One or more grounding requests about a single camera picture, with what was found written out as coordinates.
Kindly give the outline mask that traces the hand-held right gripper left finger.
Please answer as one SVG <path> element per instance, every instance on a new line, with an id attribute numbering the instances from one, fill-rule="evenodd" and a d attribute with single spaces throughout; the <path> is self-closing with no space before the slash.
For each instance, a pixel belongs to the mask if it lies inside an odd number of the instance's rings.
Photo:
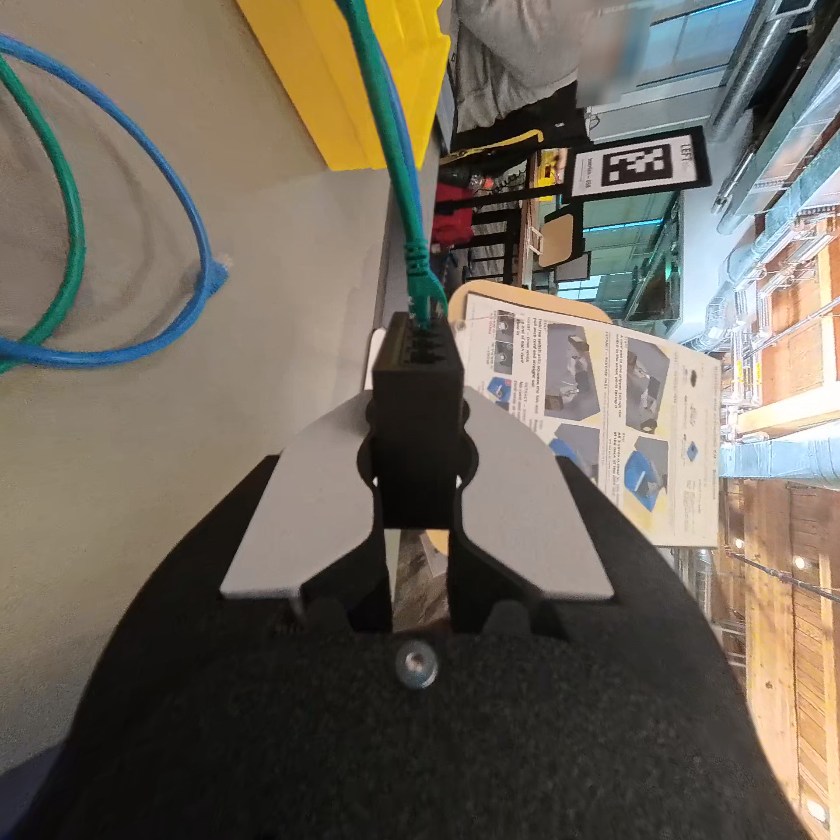
<path id="1" fill-rule="evenodd" d="M 362 391 L 310 423 L 276 462 L 220 593 L 337 601 L 359 632 L 393 629 L 382 502 L 373 484 Z"/>

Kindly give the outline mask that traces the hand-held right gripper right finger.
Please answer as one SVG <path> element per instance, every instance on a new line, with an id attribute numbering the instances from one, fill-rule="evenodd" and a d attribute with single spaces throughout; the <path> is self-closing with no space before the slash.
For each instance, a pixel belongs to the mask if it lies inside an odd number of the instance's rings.
<path id="1" fill-rule="evenodd" d="M 467 386 L 467 467 L 449 530 L 448 607 L 457 633 L 481 631 L 503 602 L 536 633 L 558 633 L 559 603 L 615 596 L 553 451 Z"/>

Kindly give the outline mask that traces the black network switch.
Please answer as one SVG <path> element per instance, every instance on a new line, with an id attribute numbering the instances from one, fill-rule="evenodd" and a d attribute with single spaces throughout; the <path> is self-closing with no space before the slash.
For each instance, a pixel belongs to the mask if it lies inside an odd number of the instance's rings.
<path id="1" fill-rule="evenodd" d="M 372 368 L 371 457 L 389 529 L 446 530 L 464 429 L 464 367 L 445 318 L 392 315 Z"/>

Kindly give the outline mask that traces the yellow plastic bin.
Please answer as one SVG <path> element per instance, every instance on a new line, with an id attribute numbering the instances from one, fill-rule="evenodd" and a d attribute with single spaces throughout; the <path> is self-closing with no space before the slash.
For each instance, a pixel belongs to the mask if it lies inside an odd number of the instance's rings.
<path id="1" fill-rule="evenodd" d="M 448 62 L 439 1 L 368 1 L 374 33 L 424 164 Z M 333 1 L 238 1 L 299 117 L 334 172 L 381 170 L 385 158 L 351 44 Z"/>

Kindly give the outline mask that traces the black-framed wooden chair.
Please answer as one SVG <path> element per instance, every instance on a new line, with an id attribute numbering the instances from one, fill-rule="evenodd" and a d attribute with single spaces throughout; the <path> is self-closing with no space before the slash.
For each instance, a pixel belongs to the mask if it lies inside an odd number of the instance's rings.
<path id="1" fill-rule="evenodd" d="M 592 252 L 585 243 L 582 205 L 568 205 L 546 216 L 540 229 L 542 252 L 534 259 L 532 282 L 546 277 L 558 283 L 588 279 Z"/>

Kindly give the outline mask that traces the printed instruction sheet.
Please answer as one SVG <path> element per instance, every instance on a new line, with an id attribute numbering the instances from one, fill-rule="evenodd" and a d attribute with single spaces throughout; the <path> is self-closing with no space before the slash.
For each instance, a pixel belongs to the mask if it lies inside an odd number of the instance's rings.
<path id="1" fill-rule="evenodd" d="M 474 294 L 465 315 L 455 338 L 468 386 L 572 460 L 653 545 L 718 545 L 718 361 Z"/>

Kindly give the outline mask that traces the red bag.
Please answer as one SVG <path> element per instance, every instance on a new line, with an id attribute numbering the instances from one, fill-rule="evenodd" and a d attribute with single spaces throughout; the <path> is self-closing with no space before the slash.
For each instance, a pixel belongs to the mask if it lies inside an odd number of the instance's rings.
<path id="1" fill-rule="evenodd" d="M 467 188 L 449 185 L 443 182 L 437 184 L 436 203 L 464 200 L 475 194 Z M 432 245 L 439 249 L 450 249 L 467 245 L 474 236 L 472 227 L 473 209 L 462 207 L 450 212 L 434 212 L 431 235 Z"/>

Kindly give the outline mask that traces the silver ventilation duct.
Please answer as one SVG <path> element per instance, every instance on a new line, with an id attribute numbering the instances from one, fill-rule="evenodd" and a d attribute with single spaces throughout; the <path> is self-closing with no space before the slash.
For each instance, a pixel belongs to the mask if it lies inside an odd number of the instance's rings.
<path id="1" fill-rule="evenodd" d="M 751 123 L 713 204 L 720 235 L 781 198 L 824 146 L 838 97 L 838 2 L 756 2 L 707 123 L 710 142 Z"/>
<path id="2" fill-rule="evenodd" d="M 839 437 L 773 438 L 759 443 L 723 446 L 720 478 L 789 480 L 803 485 L 839 488 Z"/>

